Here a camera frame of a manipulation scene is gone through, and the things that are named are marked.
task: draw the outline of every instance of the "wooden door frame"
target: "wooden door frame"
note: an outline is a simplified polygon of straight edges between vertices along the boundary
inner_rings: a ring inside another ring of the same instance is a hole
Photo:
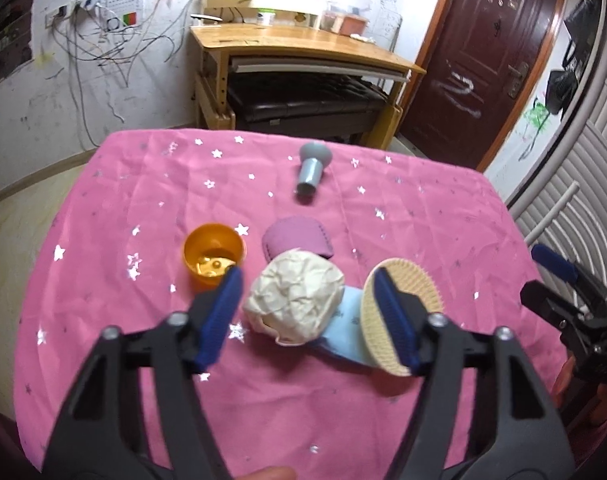
[[[430,60],[437,48],[437,43],[439,42],[441,33],[443,32],[443,25],[445,24],[445,19],[450,12],[452,3],[453,0],[437,0],[435,12],[433,13],[430,24],[428,25],[426,36],[421,44],[419,54],[417,54],[415,64],[428,71]],[[490,163],[494,160],[497,152],[506,140],[506,137],[515,127],[515,124],[517,124],[523,108],[527,104],[528,99],[530,99],[533,89],[535,88],[539,79],[541,79],[543,70],[548,64],[548,60],[550,59],[552,53],[552,48],[554,47],[555,40],[557,39],[557,35],[563,21],[565,4],[566,0],[556,1],[554,6],[554,17],[548,26],[545,36],[543,37],[543,42],[541,43],[541,48],[539,49],[539,53],[537,54],[537,58],[533,64],[533,69],[530,71],[530,74],[523,83],[522,90],[517,97],[515,105],[507,117],[506,122],[501,127],[499,134],[493,141],[486,154],[483,156],[481,162],[477,165],[477,171],[483,173],[488,166],[490,166]],[[399,122],[399,127],[405,120],[408,111],[410,110],[412,101],[417,95],[417,90],[419,89],[419,85],[421,85],[422,79],[423,77],[415,75],[406,85],[406,89],[401,96],[401,108],[404,110],[404,115]]]

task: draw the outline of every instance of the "dark red door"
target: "dark red door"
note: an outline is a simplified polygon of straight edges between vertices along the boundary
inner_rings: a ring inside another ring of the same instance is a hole
[[[401,133],[429,158],[476,168],[515,105],[556,0],[453,0]]]

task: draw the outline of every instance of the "orange plastic bowl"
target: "orange plastic bowl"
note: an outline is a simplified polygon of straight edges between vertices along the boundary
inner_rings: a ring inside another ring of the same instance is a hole
[[[241,265],[246,246],[237,231],[223,224],[204,224],[188,235],[183,246],[186,267],[196,285],[219,285],[227,265]]]

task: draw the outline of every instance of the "crumpled paper ball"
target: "crumpled paper ball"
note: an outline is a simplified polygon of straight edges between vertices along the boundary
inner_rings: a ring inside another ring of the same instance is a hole
[[[344,295],[344,275],[317,254],[279,254],[252,283],[244,311],[252,328],[281,346],[317,339]]]

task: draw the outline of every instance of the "human hand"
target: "human hand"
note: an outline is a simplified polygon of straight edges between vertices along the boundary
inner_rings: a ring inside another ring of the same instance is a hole
[[[241,476],[237,480],[296,480],[295,471],[289,467],[266,467],[250,475]]]
[[[575,357],[570,356],[570,359],[561,367],[561,372],[557,376],[557,380],[552,387],[552,400],[557,408],[560,408],[563,405],[566,391],[570,386],[575,364]],[[607,384],[599,384],[597,399],[599,400],[599,404],[590,412],[585,420],[585,422],[589,422],[592,426],[601,426],[601,424],[607,421]]]

